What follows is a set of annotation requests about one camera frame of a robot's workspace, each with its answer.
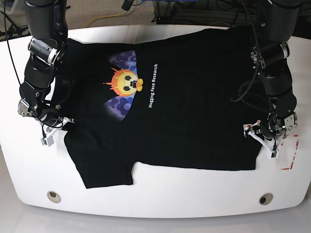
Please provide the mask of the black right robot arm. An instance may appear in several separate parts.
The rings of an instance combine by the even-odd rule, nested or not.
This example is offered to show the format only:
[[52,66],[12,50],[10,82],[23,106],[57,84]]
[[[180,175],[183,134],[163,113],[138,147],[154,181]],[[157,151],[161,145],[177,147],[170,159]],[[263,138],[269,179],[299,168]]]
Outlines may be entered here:
[[19,88],[18,113],[41,124],[42,140],[47,144],[56,130],[70,122],[59,114],[72,92],[72,82],[59,71],[68,46],[67,1],[26,0],[24,4],[32,39]]

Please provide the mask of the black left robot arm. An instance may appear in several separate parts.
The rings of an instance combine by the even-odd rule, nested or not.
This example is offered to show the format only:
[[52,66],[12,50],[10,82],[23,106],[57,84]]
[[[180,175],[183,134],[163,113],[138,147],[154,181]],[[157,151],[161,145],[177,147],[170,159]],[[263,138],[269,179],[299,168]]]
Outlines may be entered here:
[[256,20],[251,22],[254,46],[251,58],[255,74],[264,85],[270,107],[268,118],[243,127],[244,135],[251,136],[268,150],[269,158],[277,158],[281,140],[286,132],[297,126],[293,94],[293,80],[287,59],[288,40],[292,36],[302,0],[260,0]]

